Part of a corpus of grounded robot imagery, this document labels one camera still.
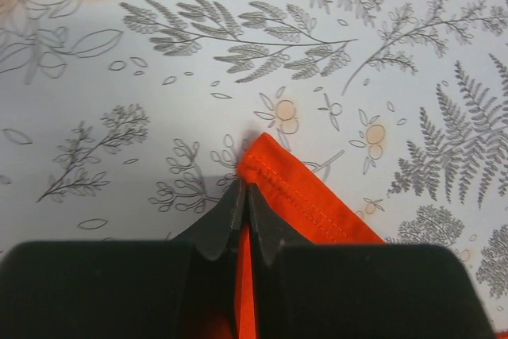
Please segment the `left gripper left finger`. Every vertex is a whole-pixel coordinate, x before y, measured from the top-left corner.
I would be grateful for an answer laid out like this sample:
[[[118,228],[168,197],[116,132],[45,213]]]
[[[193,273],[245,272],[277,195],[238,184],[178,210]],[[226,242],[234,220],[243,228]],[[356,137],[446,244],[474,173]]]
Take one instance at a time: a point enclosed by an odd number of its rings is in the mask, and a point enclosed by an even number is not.
[[[169,241],[29,241],[1,262],[4,338],[235,338],[246,186]]]

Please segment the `orange t shirt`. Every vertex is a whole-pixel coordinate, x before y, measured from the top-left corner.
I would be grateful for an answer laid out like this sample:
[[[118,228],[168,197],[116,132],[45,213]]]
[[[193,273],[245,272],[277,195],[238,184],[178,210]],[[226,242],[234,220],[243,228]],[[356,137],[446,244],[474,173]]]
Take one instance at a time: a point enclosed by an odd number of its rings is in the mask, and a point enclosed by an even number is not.
[[[237,165],[237,174],[248,188],[258,187],[268,205],[285,222],[317,245],[437,245],[452,252],[449,244],[464,229],[446,209],[421,206],[414,220],[406,224],[408,237],[387,242],[268,134],[252,142]],[[240,235],[235,338],[262,338],[256,322],[251,255],[248,221]]]

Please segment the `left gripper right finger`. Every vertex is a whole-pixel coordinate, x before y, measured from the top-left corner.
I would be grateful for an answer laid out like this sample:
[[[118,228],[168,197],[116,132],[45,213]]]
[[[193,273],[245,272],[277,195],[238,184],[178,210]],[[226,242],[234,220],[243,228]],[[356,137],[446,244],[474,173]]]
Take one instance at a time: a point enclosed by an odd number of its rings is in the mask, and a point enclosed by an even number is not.
[[[462,263],[437,245],[317,245],[248,188],[262,338],[492,338]]]

